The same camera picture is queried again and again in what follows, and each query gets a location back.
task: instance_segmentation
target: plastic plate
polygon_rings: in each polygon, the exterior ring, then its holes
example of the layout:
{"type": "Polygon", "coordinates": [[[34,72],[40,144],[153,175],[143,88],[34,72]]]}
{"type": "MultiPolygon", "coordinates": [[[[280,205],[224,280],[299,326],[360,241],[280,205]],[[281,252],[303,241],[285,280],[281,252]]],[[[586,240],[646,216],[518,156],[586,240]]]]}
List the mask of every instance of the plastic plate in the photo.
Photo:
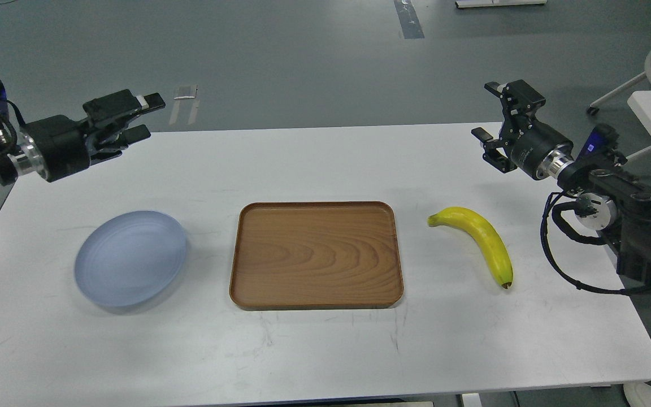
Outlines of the plastic plate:
{"type": "Polygon", "coordinates": [[[183,266],[188,245],[183,227],[155,211],[122,214],[85,240],[75,280],[93,303],[132,306],[160,293],[183,266]]]}

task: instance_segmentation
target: banana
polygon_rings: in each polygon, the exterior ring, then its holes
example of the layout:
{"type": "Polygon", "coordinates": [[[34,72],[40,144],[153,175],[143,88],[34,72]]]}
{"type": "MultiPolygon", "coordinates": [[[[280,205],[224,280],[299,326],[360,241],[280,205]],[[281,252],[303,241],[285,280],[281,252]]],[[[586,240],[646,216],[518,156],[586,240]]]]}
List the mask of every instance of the banana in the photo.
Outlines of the banana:
{"type": "Polygon", "coordinates": [[[428,225],[457,227],[476,240],[481,248],[491,275],[500,286],[509,288],[514,281],[509,253],[504,242],[488,220],[471,209],[452,206],[428,217],[428,225]]]}

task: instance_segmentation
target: brown tray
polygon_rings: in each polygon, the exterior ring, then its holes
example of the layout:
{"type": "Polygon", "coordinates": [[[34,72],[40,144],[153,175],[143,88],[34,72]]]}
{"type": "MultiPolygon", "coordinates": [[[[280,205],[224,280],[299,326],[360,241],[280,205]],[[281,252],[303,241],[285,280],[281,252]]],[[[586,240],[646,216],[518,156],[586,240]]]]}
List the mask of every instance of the brown tray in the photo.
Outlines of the brown tray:
{"type": "Polygon", "coordinates": [[[244,309],[386,308],[403,295],[383,202],[251,203],[240,212],[230,298],[244,309]]]}

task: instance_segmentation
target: concrete floor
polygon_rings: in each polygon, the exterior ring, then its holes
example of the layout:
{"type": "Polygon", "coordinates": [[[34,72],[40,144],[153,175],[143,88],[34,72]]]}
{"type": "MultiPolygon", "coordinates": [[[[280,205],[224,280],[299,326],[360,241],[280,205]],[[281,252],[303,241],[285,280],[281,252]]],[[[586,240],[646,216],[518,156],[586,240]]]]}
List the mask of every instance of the concrete floor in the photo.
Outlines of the concrete floor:
{"type": "MultiPolygon", "coordinates": [[[[500,121],[483,84],[524,79],[548,100],[539,118],[575,145],[597,122],[622,134],[625,154],[651,144],[627,94],[597,118],[584,113],[643,71],[651,2],[413,6],[423,39],[403,39],[391,0],[14,2],[0,6],[0,78],[29,121],[80,119],[83,102],[123,88],[160,92],[168,106],[139,121],[152,131],[500,121]],[[173,114],[181,85],[198,85],[199,108],[183,101],[173,114]]],[[[628,169],[651,183],[651,155],[628,169]]],[[[651,334],[651,296],[633,301],[651,334]]],[[[454,396],[428,398],[456,405],[454,396]]],[[[532,407],[626,405],[619,387],[519,398],[532,407]]],[[[513,403],[509,393],[485,396],[485,405],[513,403]]]]}

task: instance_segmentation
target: chair leg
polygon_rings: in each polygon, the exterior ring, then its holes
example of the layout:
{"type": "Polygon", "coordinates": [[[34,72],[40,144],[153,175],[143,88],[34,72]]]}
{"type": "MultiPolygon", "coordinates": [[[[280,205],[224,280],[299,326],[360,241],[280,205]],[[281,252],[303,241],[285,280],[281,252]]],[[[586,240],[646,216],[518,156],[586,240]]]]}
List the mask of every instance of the chair leg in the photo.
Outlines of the chair leg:
{"type": "Polygon", "coordinates": [[[599,106],[604,104],[605,101],[608,101],[614,96],[616,96],[618,93],[623,92],[626,89],[631,88],[632,86],[635,86],[637,83],[643,81],[644,78],[646,78],[646,73],[642,72],[641,74],[636,75],[635,77],[626,81],[622,85],[617,86],[616,88],[614,88],[614,90],[607,93],[607,95],[604,95],[601,98],[593,101],[592,103],[589,104],[589,107],[587,108],[587,114],[589,114],[589,116],[594,116],[599,111],[599,106]]]}

